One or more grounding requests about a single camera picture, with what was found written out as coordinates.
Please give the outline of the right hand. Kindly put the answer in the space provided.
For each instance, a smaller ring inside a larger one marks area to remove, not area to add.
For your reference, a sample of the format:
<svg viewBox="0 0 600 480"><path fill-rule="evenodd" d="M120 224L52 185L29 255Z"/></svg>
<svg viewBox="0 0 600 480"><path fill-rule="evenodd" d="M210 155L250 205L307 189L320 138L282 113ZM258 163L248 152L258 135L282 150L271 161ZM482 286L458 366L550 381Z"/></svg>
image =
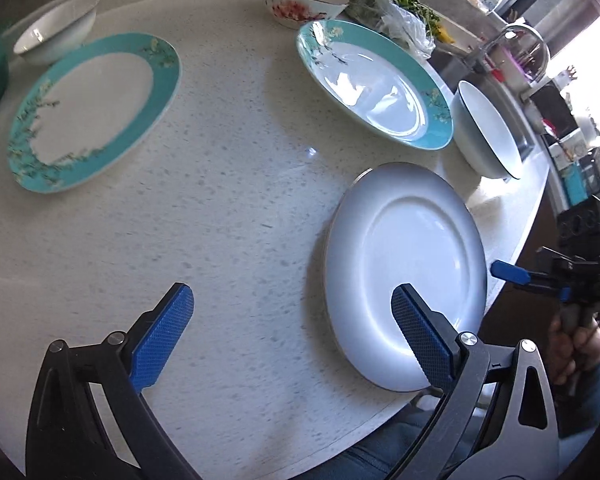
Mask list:
<svg viewBox="0 0 600 480"><path fill-rule="evenodd" d="M544 365L553 385L565 385L577 372L588 372L600 364L600 326L590 318L585 326L571 335L562 329L562 318L556 314L548 328Z"/></svg>

